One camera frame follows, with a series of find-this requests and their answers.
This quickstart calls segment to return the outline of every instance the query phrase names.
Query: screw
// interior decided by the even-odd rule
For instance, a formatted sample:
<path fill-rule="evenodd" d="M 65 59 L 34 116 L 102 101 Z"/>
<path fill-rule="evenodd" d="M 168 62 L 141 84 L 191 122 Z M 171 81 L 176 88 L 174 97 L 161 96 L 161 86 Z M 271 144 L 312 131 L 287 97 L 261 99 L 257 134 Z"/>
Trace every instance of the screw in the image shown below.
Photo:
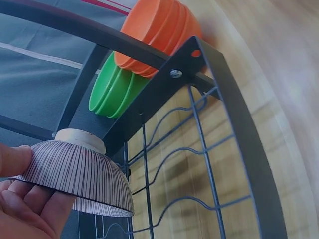
<path fill-rule="evenodd" d="M 172 69 L 170 71 L 170 76 L 172 76 L 173 78 L 179 78 L 183 75 L 183 73 L 180 70 L 177 69 Z"/>

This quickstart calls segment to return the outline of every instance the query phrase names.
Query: bowl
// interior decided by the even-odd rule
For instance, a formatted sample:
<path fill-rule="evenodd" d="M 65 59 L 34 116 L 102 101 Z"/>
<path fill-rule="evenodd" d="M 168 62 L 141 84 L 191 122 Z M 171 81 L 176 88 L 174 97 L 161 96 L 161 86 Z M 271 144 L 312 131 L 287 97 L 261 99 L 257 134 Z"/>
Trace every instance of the bowl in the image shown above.
<path fill-rule="evenodd" d="M 120 69 L 101 105 L 95 111 L 97 115 L 111 116 L 120 106 L 129 87 L 132 72 Z"/>
<path fill-rule="evenodd" d="M 131 81 L 126 91 L 126 94 L 121 102 L 119 108 L 116 112 L 111 115 L 109 118 L 118 118 L 121 114 L 126 110 L 126 108 L 130 105 L 130 103 L 135 99 L 135 97 L 139 94 L 142 88 L 147 84 L 149 80 L 137 74 L 132 74 Z"/>
<path fill-rule="evenodd" d="M 187 16 L 187 11 L 184 6 L 182 6 L 180 3 L 178 4 L 179 6 L 179 15 L 178 15 L 178 21 L 177 21 L 177 27 L 174 31 L 174 33 L 170 36 L 168 44 L 166 45 L 165 49 L 163 50 L 164 53 L 167 55 L 172 55 L 173 50 L 178 43 L 179 38 L 181 37 L 181 34 L 183 30 L 185 29 L 186 26 L 186 16 Z M 157 69 L 148 66 L 143 72 L 140 72 L 139 74 L 145 78 L 151 78 L 155 75 L 157 72 Z"/>
<path fill-rule="evenodd" d="M 167 45 L 167 48 L 164 52 L 168 55 L 173 55 L 190 37 L 196 35 L 199 38 L 202 38 L 200 25 L 193 15 L 193 13 L 189 10 L 189 8 L 180 3 L 181 14 L 184 13 L 184 27 L 179 29 L 179 34 L 174 34 L 171 37 L 170 42 Z M 155 75 L 157 70 L 153 67 L 147 68 L 144 72 L 141 73 L 141 76 L 146 78 L 151 78 Z"/>
<path fill-rule="evenodd" d="M 127 16 L 121 32 L 148 44 L 167 17 L 174 0 L 138 0 Z M 122 53 L 115 53 L 115 62 L 128 69 L 134 61 Z"/>
<path fill-rule="evenodd" d="M 176 29 L 178 28 L 177 22 L 180 17 L 180 3 L 177 1 L 173 1 L 172 7 L 170 8 L 167 18 L 163 22 L 162 26 L 150 41 L 149 45 L 156 48 L 159 51 L 164 51 L 166 46 L 168 45 L 171 36 L 174 34 Z M 132 70 L 136 74 L 144 73 L 148 68 L 152 68 L 147 64 L 136 61 L 135 65 L 130 66 L 130 70 Z"/>
<path fill-rule="evenodd" d="M 202 38 L 201 28 L 196 17 L 193 15 L 193 13 L 189 10 L 187 6 L 183 4 L 181 4 L 181 6 L 186 10 L 185 26 L 187 27 L 183 29 L 183 32 L 170 55 L 177 51 L 190 37 L 198 36 L 199 38 Z"/>
<path fill-rule="evenodd" d="M 114 52 L 112 52 L 102 66 L 101 71 L 94 83 L 89 100 L 90 111 L 96 111 L 101 106 L 101 103 L 110 90 L 112 82 L 117 76 L 119 70 L 120 68 L 114 62 Z"/>
<path fill-rule="evenodd" d="M 81 212 L 133 216 L 129 183 L 120 168 L 103 154 L 101 139 L 68 128 L 59 131 L 55 140 L 31 148 L 29 168 L 13 179 L 74 195 L 73 209 Z"/>

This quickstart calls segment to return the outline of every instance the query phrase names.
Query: white bowl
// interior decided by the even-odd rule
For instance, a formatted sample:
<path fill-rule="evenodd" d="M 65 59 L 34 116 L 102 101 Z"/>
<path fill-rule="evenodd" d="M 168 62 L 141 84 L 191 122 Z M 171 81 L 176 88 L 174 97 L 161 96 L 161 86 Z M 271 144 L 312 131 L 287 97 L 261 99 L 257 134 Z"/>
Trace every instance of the white bowl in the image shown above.
<path fill-rule="evenodd" d="M 99 138 L 78 129 L 63 129 L 55 140 L 31 147 L 29 168 L 15 179 L 77 196 L 73 209 L 103 216 L 134 214 L 129 183 L 104 155 Z"/>

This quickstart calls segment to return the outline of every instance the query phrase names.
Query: metal rack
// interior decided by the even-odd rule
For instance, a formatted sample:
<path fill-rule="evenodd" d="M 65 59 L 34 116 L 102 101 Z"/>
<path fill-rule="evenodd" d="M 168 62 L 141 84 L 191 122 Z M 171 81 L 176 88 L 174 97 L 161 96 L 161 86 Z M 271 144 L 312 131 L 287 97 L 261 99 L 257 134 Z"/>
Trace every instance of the metal rack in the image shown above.
<path fill-rule="evenodd" d="M 206 209 L 215 211 L 218 218 L 220 236 L 224 239 L 226 238 L 226 233 L 221 208 L 228 207 L 249 198 L 254 202 L 260 237 L 263 239 L 287 238 L 278 192 L 264 149 L 236 81 L 220 52 L 202 40 L 192 37 L 173 56 L 169 57 L 164 53 L 107 26 L 51 6 L 28 0 L 0 0 L 0 13 L 49 26 L 96 44 L 77 76 L 76 84 L 66 103 L 55 132 L 10 119 L 5 116 L 0 116 L 0 127 L 5 129 L 40 140 L 49 140 L 54 137 L 58 130 L 69 127 L 85 90 L 109 49 L 119 51 L 159 69 L 158 73 L 144 87 L 121 117 L 115 121 L 103 138 L 108 149 L 107 155 L 110 157 L 124 146 L 125 164 L 122 168 L 128 179 L 130 166 L 138 160 L 143 159 L 144 161 L 146 185 L 134 192 L 134 194 L 142 190 L 146 191 L 149 227 L 133 231 L 132 219 L 127 218 L 128 230 L 124 230 L 122 227 L 120 228 L 130 239 L 134 238 L 134 233 L 144 230 L 149 230 L 151 239 L 153 239 L 153 228 L 160 224 L 167 209 L 180 200 L 194 200 Z M 192 53 L 198 50 L 201 52 L 201 55 L 199 57 L 193 57 Z M 210 69 L 214 80 L 199 73 L 201 68 L 205 65 Z M 189 87 L 191 107 L 175 108 L 170 112 L 167 112 L 167 114 L 159 121 L 159 124 L 167 115 L 176 110 L 192 111 L 192 114 L 158 141 L 152 142 L 154 138 L 152 137 L 150 142 L 146 142 L 145 123 L 174 95 L 174 93 L 185 85 L 192 85 L 198 88 L 202 94 L 201 99 L 195 101 Z M 207 97 L 216 97 L 223 102 L 233 130 L 232 134 L 209 146 L 206 145 L 198 116 L 198 112 L 202 110 L 206 104 Z M 163 159 L 157 170 L 157 174 L 165 161 L 177 151 L 188 150 L 195 154 L 203 154 L 215 207 L 210 207 L 195 197 L 178 198 L 171 201 L 165 207 L 158 222 L 152 222 L 149 187 L 155 182 L 156 176 L 152 182 L 149 182 L 147 165 L 148 152 L 155 148 L 181 125 L 186 123 L 190 118 L 195 119 L 197 130 L 200 135 L 202 151 L 196 151 L 187 147 L 174 150 Z M 127 142 L 140 128 L 142 128 L 143 131 L 143 149 L 135 157 L 129 160 Z M 250 185 L 250 194 L 226 204 L 220 204 L 208 151 L 216 148 L 230 138 L 236 140 L 238 149 L 241 153 L 242 162 L 245 166 L 246 176 Z M 99 238 L 105 238 L 110 228 L 107 230 L 103 229 L 103 237 Z"/>

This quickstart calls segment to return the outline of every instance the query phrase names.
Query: stacked bowls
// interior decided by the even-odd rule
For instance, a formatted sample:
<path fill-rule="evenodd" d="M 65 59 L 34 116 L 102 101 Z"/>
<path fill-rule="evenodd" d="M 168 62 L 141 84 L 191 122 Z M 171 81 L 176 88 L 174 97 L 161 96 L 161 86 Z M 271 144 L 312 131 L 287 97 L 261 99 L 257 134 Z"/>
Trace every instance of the stacked bowls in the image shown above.
<path fill-rule="evenodd" d="M 97 115 L 117 118 L 147 82 L 146 78 L 119 68 L 115 64 L 114 52 L 112 52 L 93 86 L 89 110 Z"/>
<path fill-rule="evenodd" d="M 137 40 L 167 55 L 172 55 L 191 36 L 201 38 L 198 21 L 190 10 L 176 0 L 139 0 L 127 16 L 121 29 Z M 115 63 L 146 78 L 157 70 L 119 52 Z"/>

